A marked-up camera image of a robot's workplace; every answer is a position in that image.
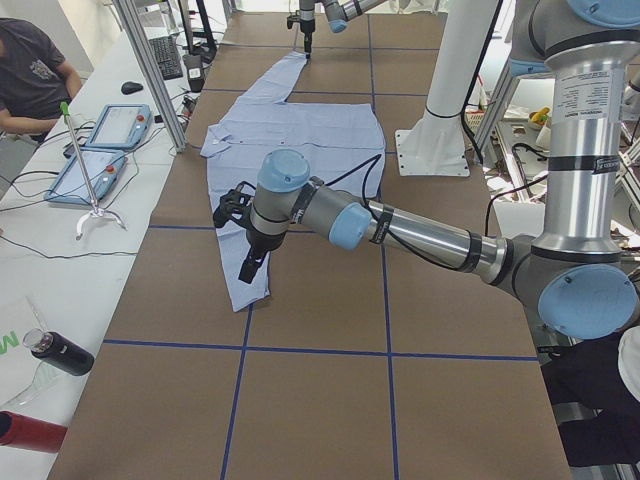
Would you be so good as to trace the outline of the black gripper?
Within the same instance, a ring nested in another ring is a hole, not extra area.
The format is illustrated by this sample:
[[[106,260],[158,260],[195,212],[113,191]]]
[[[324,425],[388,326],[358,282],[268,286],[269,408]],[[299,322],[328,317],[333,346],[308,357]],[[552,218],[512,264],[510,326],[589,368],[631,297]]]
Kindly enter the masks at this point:
[[[246,236],[250,249],[242,262],[238,279],[246,284],[251,284],[262,266],[266,255],[282,245],[284,233],[267,234],[251,227],[247,231]]]
[[[307,59],[311,58],[312,40],[315,31],[315,0],[299,0],[299,23],[304,33],[303,48]]]

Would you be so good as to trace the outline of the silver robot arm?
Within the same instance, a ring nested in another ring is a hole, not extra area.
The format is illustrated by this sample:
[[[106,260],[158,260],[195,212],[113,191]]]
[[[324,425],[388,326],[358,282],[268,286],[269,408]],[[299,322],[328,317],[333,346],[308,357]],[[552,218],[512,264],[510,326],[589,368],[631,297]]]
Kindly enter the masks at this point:
[[[511,57],[541,63],[554,78],[540,234],[480,234],[433,207],[406,212],[341,193],[313,177],[299,153],[277,150],[264,159],[256,192],[241,201],[249,249],[240,279],[251,282],[289,227],[300,224],[346,250],[367,241],[477,275],[569,337],[595,339],[623,328],[639,299],[610,234],[611,204],[625,75],[638,53],[635,1],[517,4]]]
[[[351,0],[341,4],[335,0],[299,0],[299,8],[287,17],[287,28],[298,23],[304,35],[303,48],[307,59],[311,58],[313,33],[315,32],[315,6],[323,6],[327,22],[333,33],[340,33],[347,28],[347,23],[367,11],[384,3],[384,0]]]

